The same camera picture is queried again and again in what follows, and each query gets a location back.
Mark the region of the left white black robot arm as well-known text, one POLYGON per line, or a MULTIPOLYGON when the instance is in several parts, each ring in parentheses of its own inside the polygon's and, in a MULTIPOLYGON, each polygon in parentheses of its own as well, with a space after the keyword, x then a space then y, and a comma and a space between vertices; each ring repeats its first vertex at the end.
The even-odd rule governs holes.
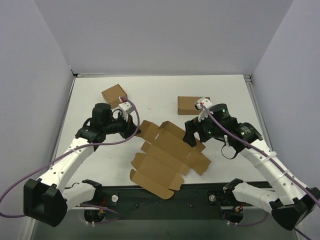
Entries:
POLYGON ((136 106, 124 97, 118 108, 112 110, 107 103, 97 103, 89 117, 75 134, 67 151, 57 157, 38 179, 28 179, 23 186, 23 213, 49 226, 56 227, 66 213, 74 207, 88 202, 92 206, 101 203, 101 184, 89 179, 75 187, 66 188, 67 183, 100 146, 105 146, 108 135, 119 134, 122 142, 130 140, 140 132, 134 123, 132 112, 136 106))

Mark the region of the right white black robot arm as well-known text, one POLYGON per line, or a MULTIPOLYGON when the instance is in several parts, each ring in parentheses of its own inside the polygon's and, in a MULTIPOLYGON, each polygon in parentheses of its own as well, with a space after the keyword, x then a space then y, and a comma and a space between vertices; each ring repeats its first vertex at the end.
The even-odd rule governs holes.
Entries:
POLYGON ((199 115, 186 121, 183 141, 195 147, 195 133, 202 143, 223 142, 236 155, 247 159, 265 178, 272 190, 254 187, 234 179, 223 187, 224 197, 234 206, 245 203, 264 210, 284 229, 294 230, 320 204, 320 190, 294 176, 278 159, 259 131, 250 123, 239 123, 225 103, 212 104, 203 97, 195 103, 199 115))

